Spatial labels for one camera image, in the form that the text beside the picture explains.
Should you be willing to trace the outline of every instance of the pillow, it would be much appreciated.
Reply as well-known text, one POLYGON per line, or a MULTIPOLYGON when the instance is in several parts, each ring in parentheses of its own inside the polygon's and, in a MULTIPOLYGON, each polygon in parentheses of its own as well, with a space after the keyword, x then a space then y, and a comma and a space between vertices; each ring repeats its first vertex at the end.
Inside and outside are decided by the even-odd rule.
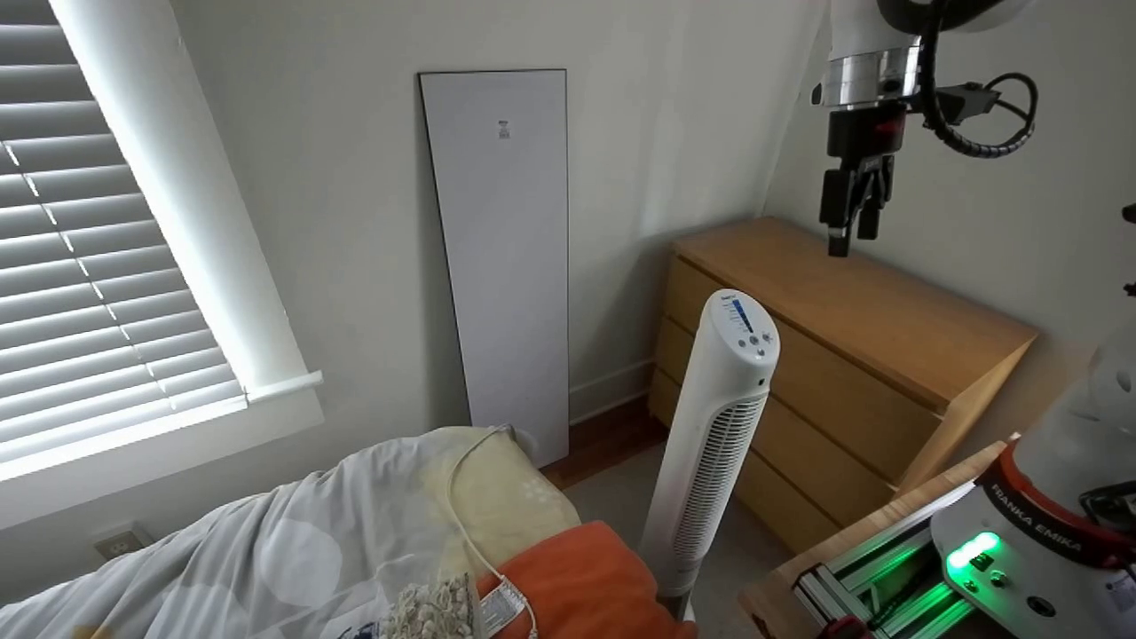
MULTIPOLYGON (((535 612, 543 639, 693 639, 696 628, 683 625, 660 607, 651 569, 619 539, 603 522, 584 522, 558 532, 501 569, 535 612)), ((501 639, 525 639, 528 615, 515 616, 501 639)))

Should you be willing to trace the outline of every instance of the white bedsheet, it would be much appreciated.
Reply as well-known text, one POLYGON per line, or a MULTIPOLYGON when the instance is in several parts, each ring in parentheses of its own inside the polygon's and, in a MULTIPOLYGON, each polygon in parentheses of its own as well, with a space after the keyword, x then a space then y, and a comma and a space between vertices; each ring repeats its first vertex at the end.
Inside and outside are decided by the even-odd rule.
MULTIPOLYGON (((331 472, 222 504, 92 575, 0 607, 0 634, 355 634, 365 616, 404 615, 396 595, 462 607, 479 564, 455 510, 479 507, 455 504, 455 483, 470 472, 483 485, 483 468, 464 463, 492 442, 509 442, 509 429, 455 427, 375 442, 331 472)), ((515 516, 518 539, 574 522, 558 489, 541 494, 541 472, 509 472, 509 485, 518 485, 515 472, 528 474, 523 498, 543 507, 528 507, 535 530, 515 516)))

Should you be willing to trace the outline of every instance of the baseboard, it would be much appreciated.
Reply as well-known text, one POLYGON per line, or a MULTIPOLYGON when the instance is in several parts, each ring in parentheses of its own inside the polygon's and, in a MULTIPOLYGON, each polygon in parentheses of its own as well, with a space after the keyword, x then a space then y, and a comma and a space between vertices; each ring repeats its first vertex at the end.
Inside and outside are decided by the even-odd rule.
POLYGON ((574 384, 568 392, 568 423, 577 427, 594 415, 603 415, 619 403, 642 397, 651 386, 651 358, 628 370, 603 371, 596 380, 574 384))

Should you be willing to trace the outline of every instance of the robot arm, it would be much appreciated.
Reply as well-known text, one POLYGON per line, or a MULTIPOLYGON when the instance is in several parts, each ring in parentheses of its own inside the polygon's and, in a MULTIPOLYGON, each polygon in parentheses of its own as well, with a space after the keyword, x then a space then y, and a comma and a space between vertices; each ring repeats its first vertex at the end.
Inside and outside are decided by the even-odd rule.
POLYGON ((827 77, 813 103, 832 111, 820 220, 832 229, 832 254, 849 254, 852 227, 875 237, 881 210, 890 197, 896 154, 906 113, 922 113, 926 129, 967 157, 1009 157, 1035 113, 1035 86, 1027 73, 1000 73, 987 86, 967 81, 939 87, 935 77, 938 35, 949 27, 995 27, 1027 0, 832 0, 827 77), (1030 105, 1000 99, 996 86, 1023 81, 1030 105), (970 142, 957 119, 1006 105, 1023 129, 996 142, 970 142))

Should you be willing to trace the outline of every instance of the floor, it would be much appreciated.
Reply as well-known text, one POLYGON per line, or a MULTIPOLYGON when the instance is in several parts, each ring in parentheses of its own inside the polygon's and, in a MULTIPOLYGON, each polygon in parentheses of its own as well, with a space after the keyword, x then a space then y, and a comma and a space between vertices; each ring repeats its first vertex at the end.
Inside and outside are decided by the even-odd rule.
MULTIPOLYGON (((574 427, 572 458, 548 472, 564 485, 584 522, 600 517, 619 530, 628 545, 639 545, 660 458, 660 429, 654 429, 642 403, 628 403, 600 427, 574 427)), ((782 560, 789 560, 789 550, 771 539, 744 507, 732 504, 696 584, 700 634, 751 639, 757 628, 737 607, 737 590, 782 560)))

